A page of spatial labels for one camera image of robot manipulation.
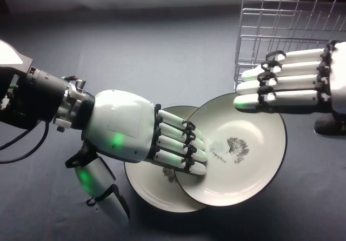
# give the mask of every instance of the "robotic arm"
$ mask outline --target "robotic arm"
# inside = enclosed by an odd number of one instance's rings
[[[84,90],[85,81],[57,78],[31,63],[32,59],[0,41],[0,121],[22,129],[32,129],[41,120],[53,121],[60,132],[81,130],[83,146],[65,165],[75,169],[91,196],[88,206],[97,203],[118,225],[127,224],[130,217],[115,177],[98,153],[205,174],[207,154],[193,123],[129,92],[106,90],[93,96]],[[11,84],[14,75],[18,81]]]
[[[274,51],[261,65],[242,74],[234,100],[243,112],[329,113],[315,132],[343,134],[346,122],[346,42],[324,49]]]

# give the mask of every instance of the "plate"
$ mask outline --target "plate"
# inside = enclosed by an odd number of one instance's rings
[[[203,177],[175,172],[182,189],[206,205],[229,206],[263,190],[284,160],[287,132],[277,113],[242,113],[236,93],[201,106],[188,120],[203,134],[208,154]]]
[[[188,119],[197,108],[175,106],[164,109]],[[190,198],[177,183],[173,169],[162,168],[148,162],[124,163],[126,176],[135,191],[149,204],[170,212],[192,212],[205,205]]]

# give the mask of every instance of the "metal dish rack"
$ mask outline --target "metal dish rack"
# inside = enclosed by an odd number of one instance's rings
[[[346,41],[342,0],[243,0],[236,45],[234,90],[243,71],[258,66],[268,52],[323,48]]]

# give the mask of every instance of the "gray background wall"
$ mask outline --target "gray background wall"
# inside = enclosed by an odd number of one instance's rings
[[[227,7],[21,16],[2,20],[0,38],[41,69],[86,79],[93,94],[119,89],[163,107],[200,106],[232,91],[238,14]],[[280,172],[265,191],[232,207],[158,211],[131,189],[123,163],[105,158],[132,213],[120,230],[85,205],[88,195],[64,167],[81,146],[79,132],[52,126],[34,155],[0,166],[0,240],[344,240],[345,142],[314,134],[319,116],[284,115]],[[20,132],[2,124],[1,142]],[[1,158],[30,150],[42,133],[40,125]]]

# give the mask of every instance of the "ceramic plate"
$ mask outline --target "ceramic plate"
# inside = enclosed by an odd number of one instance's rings
[[[164,109],[188,119],[197,108],[176,106]],[[127,178],[135,191],[151,205],[170,212],[192,212],[205,207],[190,198],[177,183],[174,170],[147,162],[124,163]]]
[[[236,96],[217,97],[189,118],[203,134],[207,173],[176,176],[190,197],[206,205],[249,199],[271,182],[284,160],[287,133],[281,115],[239,112],[233,106]]]

